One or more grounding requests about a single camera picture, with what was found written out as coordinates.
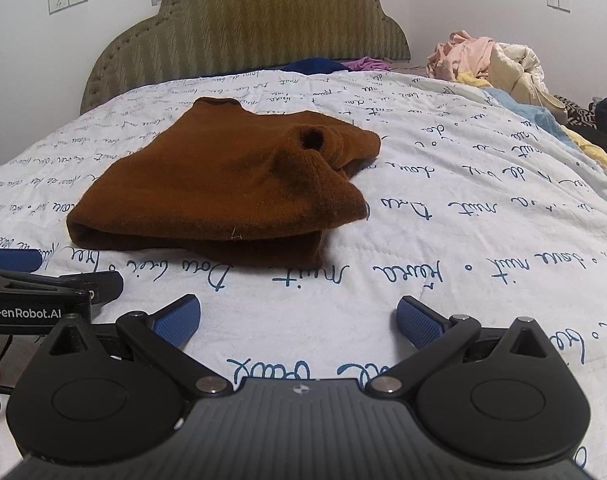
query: metal screw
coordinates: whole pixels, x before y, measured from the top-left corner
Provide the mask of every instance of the metal screw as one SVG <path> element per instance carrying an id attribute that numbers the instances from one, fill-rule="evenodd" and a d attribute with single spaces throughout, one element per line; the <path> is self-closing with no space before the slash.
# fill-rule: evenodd
<path id="1" fill-rule="evenodd" d="M 206 376 L 197 381 L 195 386 L 205 394 L 218 394 L 226 389 L 228 382 L 223 377 Z"/>
<path id="2" fill-rule="evenodd" d="M 370 381 L 370 384 L 376 391 L 385 394 L 394 394 L 403 386 L 400 380 L 398 380 L 396 377 L 390 376 L 375 377 L 372 381 Z"/>

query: pink cloth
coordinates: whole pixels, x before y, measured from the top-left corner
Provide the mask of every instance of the pink cloth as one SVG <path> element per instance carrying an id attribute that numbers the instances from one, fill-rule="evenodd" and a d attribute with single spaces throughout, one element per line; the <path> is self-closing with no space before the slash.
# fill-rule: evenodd
<path id="1" fill-rule="evenodd" d="M 347 66 L 355 72 L 363 72 L 365 70 L 390 70 L 388 63 L 381 59 L 373 59 L 371 57 L 362 57 L 356 61 L 346 61 L 342 65 Z"/>
<path id="2" fill-rule="evenodd" d="M 471 72 L 473 77 L 487 79 L 494 44 L 490 38 L 473 38 L 465 30 L 453 32 L 450 41 L 437 44 L 428 57 L 427 76 L 456 81 L 458 73 Z"/>

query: white wall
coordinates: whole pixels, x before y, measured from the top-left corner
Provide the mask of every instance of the white wall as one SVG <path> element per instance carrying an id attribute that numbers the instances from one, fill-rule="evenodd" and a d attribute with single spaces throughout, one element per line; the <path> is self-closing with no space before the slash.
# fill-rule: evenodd
<path id="1" fill-rule="evenodd" d="M 544 68 L 546 84 L 587 107 L 607 96 L 607 0 L 571 0 L 571 13 L 546 0 L 381 0 L 406 32 L 413 60 L 425 64 L 437 43 L 464 29 L 504 43 L 527 44 Z"/>
<path id="2" fill-rule="evenodd" d="M 155 14 L 151 0 L 89 0 L 48 14 L 48 0 L 0 0 L 0 164 L 79 116 L 106 45 Z"/>

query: yellow cloth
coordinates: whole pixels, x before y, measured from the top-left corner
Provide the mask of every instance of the yellow cloth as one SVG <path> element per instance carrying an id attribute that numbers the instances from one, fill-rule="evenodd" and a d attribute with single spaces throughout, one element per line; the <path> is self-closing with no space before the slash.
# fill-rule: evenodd
<path id="1" fill-rule="evenodd" d="M 485 79 L 479 79 L 472 75 L 472 72 L 459 72 L 457 74 L 457 82 L 463 83 L 470 86 L 476 86 L 477 88 L 484 88 L 487 86 L 492 86 Z"/>
<path id="2" fill-rule="evenodd" d="M 581 149 L 582 152 L 586 153 L 586 155 L 592 158 L 593 160 L 600 162 L 601 165 L 607 169 L 607 153 L 602 148 L 594 145 L 592 142 L 589 142 L 588 140 L 580 136 L 577 132 L 569 130 L 562 124 L 560 124 L 559 126 L 562 127 L 563 131 L 568 134 L 568 137 L 572 139 L 572 142 L 574 142 Z"/>

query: purple cloth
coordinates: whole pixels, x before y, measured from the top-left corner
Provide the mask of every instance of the purple cloth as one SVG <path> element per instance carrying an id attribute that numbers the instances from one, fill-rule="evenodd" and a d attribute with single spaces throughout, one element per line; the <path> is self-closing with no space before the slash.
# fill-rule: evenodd
<path id="1" fill-rule="evenodd" d="M 342 64 L 356 72 L 363 72 L 364 70 L 390 70 L 388 63 L 371 57 L 362 57 L 356 61 L 346 61 Z"/>

